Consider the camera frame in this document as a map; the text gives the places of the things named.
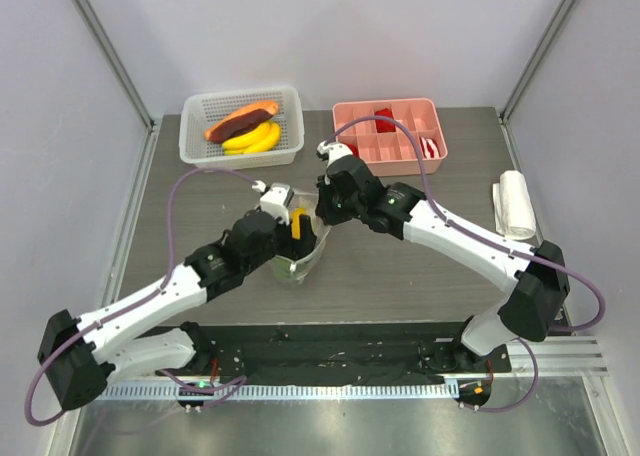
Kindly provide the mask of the pink divided organizer tray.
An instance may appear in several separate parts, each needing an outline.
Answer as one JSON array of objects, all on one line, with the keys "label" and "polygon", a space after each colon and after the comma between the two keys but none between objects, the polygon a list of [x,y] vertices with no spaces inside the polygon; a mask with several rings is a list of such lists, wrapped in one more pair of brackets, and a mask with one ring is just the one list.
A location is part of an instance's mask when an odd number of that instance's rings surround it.
[{"label": "pink divided organizer tray", "polygon": [[[390,108],[396,126],[392,133],[376,131],[374,113]],[[340,102],[332,109],[333,122],[340,129],[353,120],[359,122],[346,129],[337,140],[356,145],[359,157],[376,176],[408,176],[420,173],[418,156],[424,161],[425,172],[435,173],[448,156],[436,106],[427,98],[389,99]],[[440,151],[440,159],[426,160],[419,138],[433,139]]]}]

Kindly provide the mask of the fake yellow banana bunch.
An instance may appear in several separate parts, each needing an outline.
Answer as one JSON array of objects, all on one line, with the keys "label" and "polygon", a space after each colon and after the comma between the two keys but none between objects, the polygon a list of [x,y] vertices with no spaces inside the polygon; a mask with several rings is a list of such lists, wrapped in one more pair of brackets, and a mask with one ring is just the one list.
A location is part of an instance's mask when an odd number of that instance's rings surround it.
[{"label": "fake yellow banana bunch", "polygon": [[242,136],[225,141],[222,148],[226,155],[262,153],[273,149],[280,138],[280,126],[268,121]]}]

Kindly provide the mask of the red item lower compartment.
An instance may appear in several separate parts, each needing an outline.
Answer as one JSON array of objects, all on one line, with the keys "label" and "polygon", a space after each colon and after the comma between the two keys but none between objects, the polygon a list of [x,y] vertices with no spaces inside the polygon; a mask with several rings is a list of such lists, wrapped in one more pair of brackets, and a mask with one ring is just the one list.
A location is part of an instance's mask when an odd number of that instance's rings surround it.
[{"label": "red item lower compartment", "polygon": [[357,148],[356,145],[348,144],[348,143],[344,143],[344,145],[351,151],[351,153],[354,156],[359,157],[359,152],[358,152],[358,148]]}]

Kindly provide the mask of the red white striped item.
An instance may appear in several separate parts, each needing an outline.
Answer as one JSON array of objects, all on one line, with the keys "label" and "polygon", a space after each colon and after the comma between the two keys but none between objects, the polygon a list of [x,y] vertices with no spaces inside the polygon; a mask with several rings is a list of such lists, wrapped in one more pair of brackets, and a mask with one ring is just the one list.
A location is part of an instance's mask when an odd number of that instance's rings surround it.
[{"label": "red white striped item", "polygon": [[439,148],[433,139],[420,137],[419,142],[423,156],[426,160],[435,160],[441,158]]}]

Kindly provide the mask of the clear zip top bag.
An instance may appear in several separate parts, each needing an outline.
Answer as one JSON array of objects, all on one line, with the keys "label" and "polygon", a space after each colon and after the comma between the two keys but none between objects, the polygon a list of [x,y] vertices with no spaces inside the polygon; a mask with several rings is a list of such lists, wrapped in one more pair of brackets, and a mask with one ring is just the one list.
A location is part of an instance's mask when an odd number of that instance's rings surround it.
[{"label": "clear zip top bag", "polygon": [[316,215],[317,203],[317,193],[293,190],[290,245],[269,262],[273,276],[282,284],[302,284],[322,256],[330,227]]}]

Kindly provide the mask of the fake green leaf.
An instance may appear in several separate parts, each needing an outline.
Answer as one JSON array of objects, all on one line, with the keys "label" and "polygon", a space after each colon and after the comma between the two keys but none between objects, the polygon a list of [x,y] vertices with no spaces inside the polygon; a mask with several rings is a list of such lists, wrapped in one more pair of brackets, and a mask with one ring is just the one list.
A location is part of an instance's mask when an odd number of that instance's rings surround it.
[{"label": "fake green leaf", "polygon": [[272,263],[272,272],[277,281],[287,284],[293,284],[297,281],[297,263],[295,261],[278,257]]}]

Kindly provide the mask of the red item upper compartment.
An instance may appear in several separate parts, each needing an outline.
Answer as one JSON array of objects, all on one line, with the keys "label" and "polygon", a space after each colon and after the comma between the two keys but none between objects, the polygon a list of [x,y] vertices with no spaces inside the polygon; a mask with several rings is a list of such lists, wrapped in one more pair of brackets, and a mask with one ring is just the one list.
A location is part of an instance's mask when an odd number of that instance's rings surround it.
[{"label": "red item upper compartment", "polygon": [[377,110],[374,115],[377,117],[375,126],[378,133],[392,133],[396,131],[396,126],[392,122],[394,115],[390,108]]}]

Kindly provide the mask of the fake steak slice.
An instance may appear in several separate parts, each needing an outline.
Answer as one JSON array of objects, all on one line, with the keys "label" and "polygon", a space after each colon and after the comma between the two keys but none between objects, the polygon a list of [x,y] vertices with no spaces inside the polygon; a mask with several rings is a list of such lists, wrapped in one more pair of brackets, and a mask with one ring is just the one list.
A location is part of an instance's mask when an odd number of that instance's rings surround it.
[{"label": "fake steak slice", "polygon": [[207,129],[204,132],[204,138],[208,142],[221,144],[269,121],[276,116],[279,110],[280,104],[274,100],[261,100],[250,103],[227,115]]}]

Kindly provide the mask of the white perforated plastic basket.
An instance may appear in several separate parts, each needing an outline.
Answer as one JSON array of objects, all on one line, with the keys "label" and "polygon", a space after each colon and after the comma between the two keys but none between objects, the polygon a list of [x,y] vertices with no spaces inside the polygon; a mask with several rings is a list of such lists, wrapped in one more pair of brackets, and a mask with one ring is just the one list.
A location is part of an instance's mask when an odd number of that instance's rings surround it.
[{"label": "white perforated plastic basket", "polygon": [[291,86],[203,93],[181,114],[179,154],[198,168],[286,165],[304,146],[298,91]]}]

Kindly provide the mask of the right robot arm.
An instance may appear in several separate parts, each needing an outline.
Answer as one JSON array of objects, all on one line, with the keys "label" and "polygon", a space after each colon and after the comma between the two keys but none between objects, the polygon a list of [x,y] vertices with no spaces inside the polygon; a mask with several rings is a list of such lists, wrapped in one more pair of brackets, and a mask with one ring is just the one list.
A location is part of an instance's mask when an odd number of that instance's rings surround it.
[{"label": "right robot arm", "polygon": [[451,347],[457,367],[472,371],[515,338],[542,342],[569,292],[560,248],[508,241],[452,214],[404,183],[384,185],[353,155],[330,158],[317,181],[317,215],[330,226],[358,220],[370,230],[433,249],[472,269],[504,295],[475,315]]}]

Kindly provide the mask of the rolled white towel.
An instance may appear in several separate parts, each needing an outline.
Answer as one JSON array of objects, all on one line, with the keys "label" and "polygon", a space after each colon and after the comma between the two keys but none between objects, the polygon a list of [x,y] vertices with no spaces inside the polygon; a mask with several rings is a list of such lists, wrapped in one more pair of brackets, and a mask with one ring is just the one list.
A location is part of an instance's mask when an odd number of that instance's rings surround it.
[{"label": "rolled white towel", "polygon": [[492,186],[496,231],[507,239],[524,241],[535,236],[536,218],[522,173],[508,170]]}]

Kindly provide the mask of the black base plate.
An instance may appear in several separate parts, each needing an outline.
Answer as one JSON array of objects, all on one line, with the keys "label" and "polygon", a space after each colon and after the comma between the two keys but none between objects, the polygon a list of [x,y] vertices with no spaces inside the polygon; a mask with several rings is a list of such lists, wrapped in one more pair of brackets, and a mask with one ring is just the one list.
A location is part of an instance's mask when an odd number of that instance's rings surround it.
[{"label": "black base plate", "polygon": [[455,374],[505,374],[505,346],[484,360],[461,363],[454,345],[460,322],[388,322],[302,325],[205,325],[213,347],[203,364],[178,376],[216,374],[250,385],[341,387],[438,384]]}]

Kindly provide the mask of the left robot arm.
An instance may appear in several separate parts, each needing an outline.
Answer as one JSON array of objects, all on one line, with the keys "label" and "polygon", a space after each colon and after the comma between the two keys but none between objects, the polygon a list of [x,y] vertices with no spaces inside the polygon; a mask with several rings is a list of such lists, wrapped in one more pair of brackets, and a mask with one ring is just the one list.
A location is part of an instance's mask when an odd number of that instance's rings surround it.
[{"label": "left robot arm", "polygon": [[80,316],[68,310],[52,315],[37,353],[38,375],[68,412],[94,401],[109,385],[144,372],[185,368],[203,374],[214,349],[195,324],[184,323],[162,339],[147,331],[240,287],[274,258],[310,256],[325,234],[322,222],[308,213],[294,210],[282,217],[252,209],[218,240],[125,299]]}]

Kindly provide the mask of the red item compartment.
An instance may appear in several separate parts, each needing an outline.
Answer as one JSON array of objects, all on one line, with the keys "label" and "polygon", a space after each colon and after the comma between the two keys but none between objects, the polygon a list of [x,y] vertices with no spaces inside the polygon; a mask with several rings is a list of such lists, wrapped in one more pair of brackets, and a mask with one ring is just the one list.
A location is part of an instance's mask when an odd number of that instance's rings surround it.
[{"label": "red item compartment", "polygon": [[356,145],[348,144],[348,143],[344,143],[344,145],[351,151],[351,153],[354,156],[359,157],[359,152],[358,152],[358,148],[357,148]]},{"label": "red item compartment", "polygon": [[392,122],[394,115],[390,108],[377,110],[374,115],[377,117],[375,126],[378,133],[392,133],[396,131],[396,126]]}]

